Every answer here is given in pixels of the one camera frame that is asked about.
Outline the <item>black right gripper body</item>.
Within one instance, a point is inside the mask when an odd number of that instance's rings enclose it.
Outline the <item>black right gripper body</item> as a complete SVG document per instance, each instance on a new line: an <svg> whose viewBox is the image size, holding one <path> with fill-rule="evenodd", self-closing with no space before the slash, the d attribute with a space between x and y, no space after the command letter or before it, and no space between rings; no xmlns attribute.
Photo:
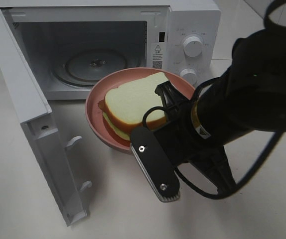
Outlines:
<svg viewBox="0 0 286 239"><path fill-rule="evenodd" d="M155 132L171 164L186 162L224 162L224 148L209 146L199 136L191 121L192 103L185 101L170 121Z"/></svg>

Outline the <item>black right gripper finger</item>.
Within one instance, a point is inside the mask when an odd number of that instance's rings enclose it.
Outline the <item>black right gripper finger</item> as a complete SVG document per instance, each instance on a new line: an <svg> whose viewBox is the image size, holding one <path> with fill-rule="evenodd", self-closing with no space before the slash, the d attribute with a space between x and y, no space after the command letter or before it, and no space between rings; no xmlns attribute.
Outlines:
<svg viewBox="0 0 286 239"><path fill-rule="evenodd" d="M163 107L169 112L178 112L181 105L189 101L170 81L159 84L155 93L161 97Z"/></svg>
<svg viewBox="0 0 286 239"><path fill-rule="evenodd" d="M230 193L235 188L235 180L223 146L201 149L188 162L217 187L219 195Z"/></svg>

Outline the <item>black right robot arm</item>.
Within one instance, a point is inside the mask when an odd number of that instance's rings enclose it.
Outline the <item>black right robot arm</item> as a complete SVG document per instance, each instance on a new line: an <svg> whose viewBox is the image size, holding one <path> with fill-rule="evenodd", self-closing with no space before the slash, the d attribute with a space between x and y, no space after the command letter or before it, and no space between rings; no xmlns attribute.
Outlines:
<svg viewBox="0 0 286 239"><path fill-rule="evenodd" d="M157 86L156 93L169 120L153 133L159 171L151 180L161 198L177 197L179 181L185 180L178 166L185 162L217 187L217 193L210 194L189 183L195 192L214 200L231 196L252 179L286 132L286 27L238 39L231 66L198 86L191 99L169 83ZM235 182L224 145L254 130L273 136Z"/></svg>

